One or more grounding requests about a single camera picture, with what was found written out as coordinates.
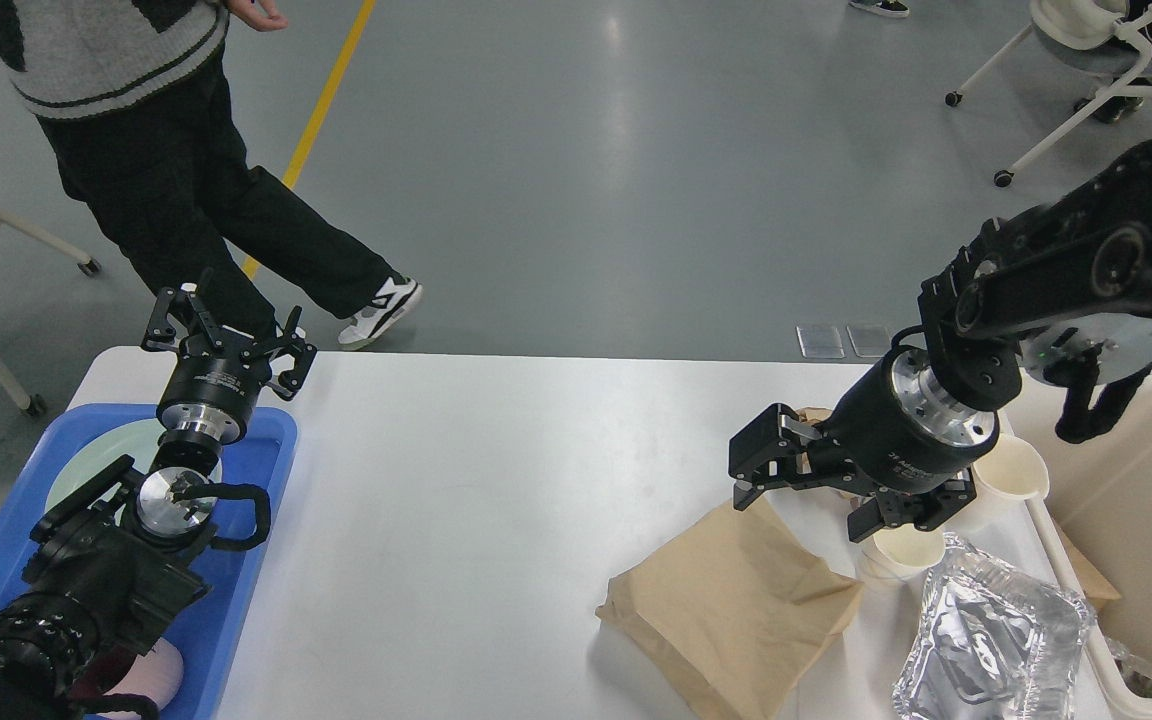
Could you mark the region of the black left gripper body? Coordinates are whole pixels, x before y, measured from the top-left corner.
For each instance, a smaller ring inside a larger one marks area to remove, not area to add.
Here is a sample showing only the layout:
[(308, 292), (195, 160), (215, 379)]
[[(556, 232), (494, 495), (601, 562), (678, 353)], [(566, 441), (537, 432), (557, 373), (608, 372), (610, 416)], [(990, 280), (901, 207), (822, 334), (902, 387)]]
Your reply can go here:
[(194, 430), (234, 444), (247, 435), (262, 387), (273, 378), (271, 361), (217, 351), (205, 340), (187, 340), (157, 404), (164, 429)]

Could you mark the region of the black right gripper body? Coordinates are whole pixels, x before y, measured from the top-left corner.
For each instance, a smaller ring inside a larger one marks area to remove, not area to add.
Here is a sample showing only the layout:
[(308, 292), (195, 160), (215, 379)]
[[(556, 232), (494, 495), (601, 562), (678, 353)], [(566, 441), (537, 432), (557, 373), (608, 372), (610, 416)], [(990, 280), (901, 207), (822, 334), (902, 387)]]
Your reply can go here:
[(846, 392), (824, 435), (884, 487), (919, 495), (995, 448), (998, 416), (948, 395), (923, 350), (890, 350)]

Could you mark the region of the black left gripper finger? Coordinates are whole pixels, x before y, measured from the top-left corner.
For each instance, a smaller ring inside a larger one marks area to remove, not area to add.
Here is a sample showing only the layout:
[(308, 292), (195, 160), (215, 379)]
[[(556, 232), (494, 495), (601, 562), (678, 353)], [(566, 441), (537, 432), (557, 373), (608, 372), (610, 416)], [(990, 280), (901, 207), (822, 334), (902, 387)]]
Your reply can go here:
[(302, 306), (291, 306), (291, 314), (274, 331), (242, 344), (242, 367), (260, 389), (291, 401), (305, 388), (308, 373), (317, 356), (317, 346), (308, 342), (300, 329)]
[(143, 351), (172, 353), (179, 359), (223, 357), (227, 351), (227, 334), (212, 318), (200, 297), (211, 276), (211, 268), (202, 270), (197, 282), (185, 282), (175, 288), (164, 287), (157, 291), (154, 309), (151, 310), (143, 332)]

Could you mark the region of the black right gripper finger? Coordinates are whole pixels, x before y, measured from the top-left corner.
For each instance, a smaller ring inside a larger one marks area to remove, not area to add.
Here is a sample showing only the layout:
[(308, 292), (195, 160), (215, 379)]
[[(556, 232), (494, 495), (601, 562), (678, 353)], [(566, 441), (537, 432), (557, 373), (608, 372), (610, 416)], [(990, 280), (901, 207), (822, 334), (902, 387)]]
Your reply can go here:
[(940, 486), (915, 495), (881, 487), (847, 515), (847, 539), (859, 544), (878, 530), (905, 525), (932, 532), (963, 511), (975, 498), (977, 484), (972, 473), (957, 473)]
[(795, 433), (795, 411), (790, 406), (768, 406), (732, 437), (728, 473), (733, 479), (733, 509), (749, 509), (773, 488), (828, 487), (846, 493), (847, 465), (841, 456), (829, 475), (819, 477), (799, 470), (803, 447)]

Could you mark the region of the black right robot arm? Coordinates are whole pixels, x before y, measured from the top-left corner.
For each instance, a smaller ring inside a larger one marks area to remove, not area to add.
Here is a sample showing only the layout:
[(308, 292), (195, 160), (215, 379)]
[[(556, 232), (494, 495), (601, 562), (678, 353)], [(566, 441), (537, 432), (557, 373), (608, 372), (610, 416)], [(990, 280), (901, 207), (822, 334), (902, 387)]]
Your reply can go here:
[(970, 468), (1024, 376), (1064, 389), (1060, 439), (1111, 432), (1152, 370), (1152, 141), (1058, 202), (987, 220), (918, 310), (826, 419), (772, 404), (732, 437), (736, 510), (829, 487), (861, 498), (850, 541), (940, 529), (977, 498)]

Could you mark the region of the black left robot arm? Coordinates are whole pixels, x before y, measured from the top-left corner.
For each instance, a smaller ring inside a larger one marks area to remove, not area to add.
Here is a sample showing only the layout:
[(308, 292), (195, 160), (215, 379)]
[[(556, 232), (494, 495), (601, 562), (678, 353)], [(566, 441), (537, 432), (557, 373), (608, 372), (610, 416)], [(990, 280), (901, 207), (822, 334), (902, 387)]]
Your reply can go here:
[(270, 493), (211, 478), (223, 448), (247, 437), (262, 389), (294, 397), (317, 348), (283, 331), (251, 338), (215, 323), (200, 285), (165, 287), (142, 348), (173, 353), (147, 471), (122, 455), (45, 511), (29, 533), (26, 591), (0, 609), (0, 719), (79, 719), (97, 712), (160, 715), (146, 694), (78, 697), (74, 684), (111, 650), (145, 655), (209, 593), (191, 569), (206, 550), (247, 552), (273, 524)]

